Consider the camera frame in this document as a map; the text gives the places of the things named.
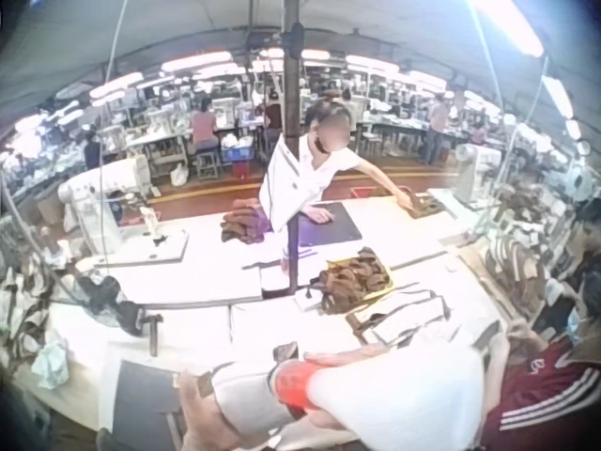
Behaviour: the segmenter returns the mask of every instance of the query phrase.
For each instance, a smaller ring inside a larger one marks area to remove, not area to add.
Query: white shirt
[[[323,192],[330,186],[331,180],[338,171],[347,171],[356,167],[361,162],[361,157],[350,148],[343,148],[332,152],[328,160],[318,169],[314,169],[313,154],[309,149],[308,136],[305,134],[299,142],[299,160],[302,171],[300,176],[319,189],[319,193],[306,204],[311,205],[321,200]]]

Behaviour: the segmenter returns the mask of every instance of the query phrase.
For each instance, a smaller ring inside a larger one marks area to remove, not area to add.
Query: chair
[[[216,146],[196,152],[196,175],[199,180],[219,178],[221,170],[219,151],[220,147]]]

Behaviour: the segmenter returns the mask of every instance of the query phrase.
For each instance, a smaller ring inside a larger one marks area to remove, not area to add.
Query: yellow tray
[[[339,266],[342,263],[346,263],[346,262],[352,260],[353,258],[356,258],[356,257],[350,257],[350,258],[343,258],[341,260],[328,261],[328,269],[331,269],[331,268],[334,268],[336,266]],[[390,293],[391,291],[394,290],[394,280],[393,280],[393,274],[391,272],[391,269],[388,266],[386,266],[385,264],[383,264],[383,263],[382,263],[382,266],[384,267],[384,270],[388,274],[388,278],[389,278],[388,285],[384,289],[381,289],[380,291],[374,291],[373,293],[366,294],[363,297],[364,301],[374,300],[374,299],[379,298],[381,296],[384,296],[385,294],[388,294],[388,293]]]

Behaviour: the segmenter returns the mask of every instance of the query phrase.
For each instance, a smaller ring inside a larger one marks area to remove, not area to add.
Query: dark cutting mat
[[[299,219],[299,246],[324,246],[339,242],[358,241],[362,234],[340,202],[316,205],[334,215],[334,220],[327,224],[315,224],[301,214]]]
[[[134,450],[175,451],[163,412],[177,412],[172,371],[121,362],[113,437]]]

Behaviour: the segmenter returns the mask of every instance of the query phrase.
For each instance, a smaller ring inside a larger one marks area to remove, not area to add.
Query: pink shirt
[[[217,127],[217,118],[210,111],[197,111],[192,118],[194,143],[207,141],[213,138],[213,131]]]
[[[430,127],[435,132],[444,132],[444,128],[447,126],[447,117],[449,116],[449,108],[444,103],[439,103],[432,109],[430,115]]]

